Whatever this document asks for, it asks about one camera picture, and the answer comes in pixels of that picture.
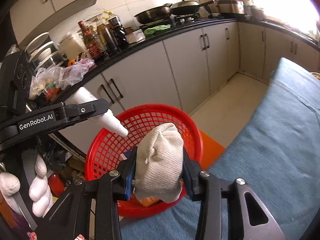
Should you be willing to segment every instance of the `green towel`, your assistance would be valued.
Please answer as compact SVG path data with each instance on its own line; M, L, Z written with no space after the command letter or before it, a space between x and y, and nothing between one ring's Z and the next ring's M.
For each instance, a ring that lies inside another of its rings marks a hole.
M154 34L157 31L163 31L165 29L169 29L170 27L171 27L170 24L168 24L168 25L159 25L159 26L156 26L156 27L148 28L143 33L146 36L150 36L150 35Z

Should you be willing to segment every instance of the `red plastic basket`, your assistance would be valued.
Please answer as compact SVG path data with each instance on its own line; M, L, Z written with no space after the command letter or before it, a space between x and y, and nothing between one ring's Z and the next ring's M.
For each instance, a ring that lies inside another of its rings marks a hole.
M162 104L148 104L131 108L119 114L117 118L129 130L129 135L123 138L104 128L101 129L88 151L85 162L86 180L98 179L106 172L116 169L121 153L138 145L148 132L166 122L172 122L177 127L190 159L198 162L202 159L201 134L192 119L180 109ZM118 213L124 217L155 215L177 203L185 193L183 188L177 201L170 204L161 201L149 207L141 206L133 195L129 201L118 201Z

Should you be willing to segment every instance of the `gloved hand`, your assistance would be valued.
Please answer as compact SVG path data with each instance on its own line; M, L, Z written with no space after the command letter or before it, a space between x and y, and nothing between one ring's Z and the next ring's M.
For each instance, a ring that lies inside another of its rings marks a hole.
M37 175L29 188L29 196L33 201L32 211L34 215L37 217L44 217L53 205L53 198L46 176L47 166L40 156L37 156L35 171ZM20 181L16 176L8 172L0 173L0 191L4 199L12 210L22 216L22 213L13 198L13 194L17 193L19 189Z

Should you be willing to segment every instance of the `white nozzle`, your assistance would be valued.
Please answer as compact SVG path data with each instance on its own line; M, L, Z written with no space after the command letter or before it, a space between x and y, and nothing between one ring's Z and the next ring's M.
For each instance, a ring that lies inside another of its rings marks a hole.
M80 87L71 97L71 101L76 104L82 104L94 100L97 100L97 98L84 87ZM122 137L128 136L128 130L122 126L116 117L114 117L110 109L108 109L108 111L104 114L89 118L89 120L96 124L102 125L110 132L115 132Z

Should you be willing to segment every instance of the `window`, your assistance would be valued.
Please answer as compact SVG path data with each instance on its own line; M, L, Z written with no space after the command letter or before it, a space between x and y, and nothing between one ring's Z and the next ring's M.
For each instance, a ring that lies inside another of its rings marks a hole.
M317 34L319 15L310 0L253 0L253 3L264 8L267 16L287 22L304 33Z

